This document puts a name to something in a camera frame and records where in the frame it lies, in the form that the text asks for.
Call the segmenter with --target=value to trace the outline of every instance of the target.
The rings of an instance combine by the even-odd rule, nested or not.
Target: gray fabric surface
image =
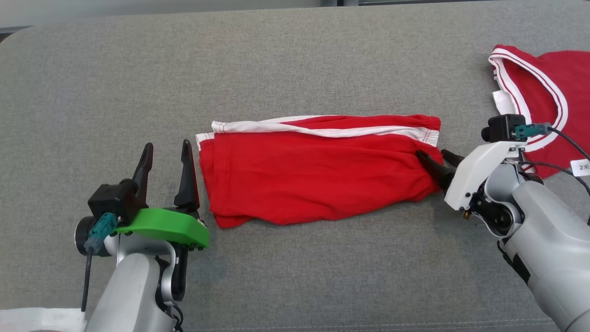
[[[73,232],[101,183],[155,159],[170,206],[185,138],[213,120],[304,114],[439,116],[467,154],[496,114],[487,56],[590,49],[590,3],[486,1],[108,17],[0,44],[0,308],[78,307]],[[338,222],[250,222],[190,257],[185,331],[556,331],[476,220],[441,195]],[[581,216],[574,179],[549,188]],[[90,312],[113,271],[95,259]]]

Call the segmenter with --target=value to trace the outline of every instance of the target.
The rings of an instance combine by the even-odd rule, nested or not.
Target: white label
[[[572,160],[569,162],[572,166],[572,173],[577,177],[590,175],[590,161],[588,159]]]

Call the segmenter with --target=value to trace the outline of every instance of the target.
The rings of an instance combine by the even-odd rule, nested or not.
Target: green plastic part
[[[206,248],[209,245],[209,230],[200,220],[161,207],[139,210],[130,226],[118,227],[115,231],[133,232],[192,248]]]

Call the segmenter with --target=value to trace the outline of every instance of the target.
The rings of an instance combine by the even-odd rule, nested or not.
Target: folded red shorts
[[[198,134],[210,210],[221,228],[250,219],[337,220],[438,190],[415,156],[435,160],[432,116],[292,116],[212,123]]]

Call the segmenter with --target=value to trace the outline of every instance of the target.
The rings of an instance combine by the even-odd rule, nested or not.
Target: cable
[[[82,306],[81,311],[86,312],[86,302],[88,302],[88,288],[90,286],[90,267],[92,266],[92,251],[94,248],[88,249],[86,256],[86,272],[84,273],[84,291],[82,292]]]
[[[590,196],[590,187],[588,187],[587,183],[584,182],[584,180],[582,180],[580,177],[577,177],[573,174],[572,171],[566,170],[565,168],[559,167],[557,165],[553,165],[553,164],[548,164],[547,162],[536,162],[536,161],[519,161],[518,162],[519,165],[537,165],[537,166],[546,166],[546,167],[552,167],[555,168],[557,170],[560,170],[562,172],[564,172],[565,174],[571,175],[574,177],[574,179],[576,179],[579,183],[581,183],[584,188],[586,189],[586,192],[588,193],[588,195]],[[590,217],[588,217],[588,222],[587,222],[588,226],[590,226]]]
[[[547,130],[552,131],[556,134],[558,134],[559,136],[565,138],[571,145],[573,145],[574,148],[576,148],[578,151],[580,151],[581,154],[584,155],[584,158],[590,160],[590,155],[588,155],[588,153],[586,153],[586,151],[584,151],[584,149],[582,149],[576,142],[573,141],[573,139],[571,139],[569,136],[565,135],[564,133],[562,133],[561,131],[553,128],[553,127],[549,127],[547,128]]]
[[[176,304],[173,305],[173,308],[176,309],[178,315],[180,316],[180,318],[178,318],[176,315],[172,315],[172,317],[176,319],[176,326],[174,326],[174,330],[175,332],[183,332],[183,329],[181,327],[182,323],[184,322],[184,315],[182,314],[182,310]]]

